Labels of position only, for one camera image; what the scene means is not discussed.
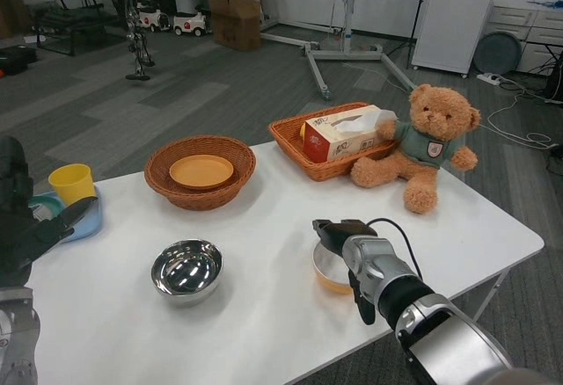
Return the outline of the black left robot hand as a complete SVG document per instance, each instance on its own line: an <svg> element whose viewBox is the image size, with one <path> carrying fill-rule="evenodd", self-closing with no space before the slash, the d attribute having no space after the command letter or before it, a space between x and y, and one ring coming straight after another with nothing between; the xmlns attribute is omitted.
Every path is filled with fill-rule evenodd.
<svg viewBox="0 0 563 385"><path fill-rule="evenodd" d="M25 151L14 137L1 138L1 286L22 287L32 264L61 240L71 236L75 225L98 202L85 197L51 220L39 221L29 207L33 179Z"/></svg>

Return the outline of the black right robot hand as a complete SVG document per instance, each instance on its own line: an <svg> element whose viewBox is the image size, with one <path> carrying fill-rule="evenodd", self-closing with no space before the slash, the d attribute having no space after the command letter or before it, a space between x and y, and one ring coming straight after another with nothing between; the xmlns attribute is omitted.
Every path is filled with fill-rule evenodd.
<svg viewBox="0 0 563 385"><path fill-rule="evenodd" d="M359 220L343 220L340 223L330 220L313 220L312 227L317 232L320 244L332 254L343 259L344 243L352 236L378 237L377 232ZM372 302L362 297L360 282L354 273L347 269L348 284L353 290L355 304L359 309L363 322L371 325L376 320L376 310Z"/></svg>

